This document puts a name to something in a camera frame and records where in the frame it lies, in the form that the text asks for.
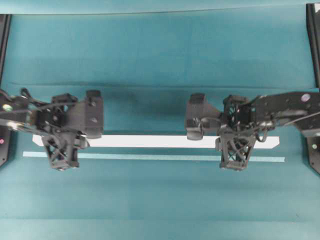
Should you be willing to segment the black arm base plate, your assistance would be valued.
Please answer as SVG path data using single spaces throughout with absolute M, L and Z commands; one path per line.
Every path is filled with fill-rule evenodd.
M 0 167 L 2 167 L 9 158 L 9 145 L 11 140 L 11 131 L 5 127 L 0 127 Z

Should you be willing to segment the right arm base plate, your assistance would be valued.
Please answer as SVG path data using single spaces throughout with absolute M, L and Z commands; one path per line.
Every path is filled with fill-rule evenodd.
M 320 136 L 301 134 L 303 139 L 303 156 L 306 166 L 318 177 L 320 176 Z

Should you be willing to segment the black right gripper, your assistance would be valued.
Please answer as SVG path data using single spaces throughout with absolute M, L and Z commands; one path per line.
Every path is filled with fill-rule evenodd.
M 223 111 L 211 105 L 204 93 L 193 93 L 186 104 L 184 127 L 188 140 L 202 140 L 202 133 L 244 132 L 252 128 L 250 107 L 255 100 L 244 96 L 229 95 L 223 100 Z

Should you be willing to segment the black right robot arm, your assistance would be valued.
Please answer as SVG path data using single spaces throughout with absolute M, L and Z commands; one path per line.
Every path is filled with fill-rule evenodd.
M 221 138 L 254 138 L 277 127 L 295 126 L 305 137 L 320 131 L 319 92 L 293 91 L 258 95 L 254 99 L 229 95 L 223 110 L 211 105 L 203 93 L 194 93 L 186 105 L 184 127 L 187 138 L 201 140 L 205 134 Z

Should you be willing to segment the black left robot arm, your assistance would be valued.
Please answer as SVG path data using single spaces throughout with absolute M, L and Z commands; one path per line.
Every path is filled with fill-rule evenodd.
M 42 136 L 73 133 L 98 139 L 104 130 L 103 111 L 99 90 L 86 91 L 84 100 L 65 93 L 53 96 L 50 102 L 33 98 L 26 88 L 18 96 L 0 92 L 0 124 Z

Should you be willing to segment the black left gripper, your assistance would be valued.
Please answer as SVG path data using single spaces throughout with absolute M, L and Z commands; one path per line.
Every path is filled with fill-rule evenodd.
M 65 93 L 51 98 L 51 103 L 36 113 L 35 124 L 41 129 L 54 126 L 85 133 L 99 139 L 104 130 L 104 100 L 99 90 L 87 90 L 84 100 Z

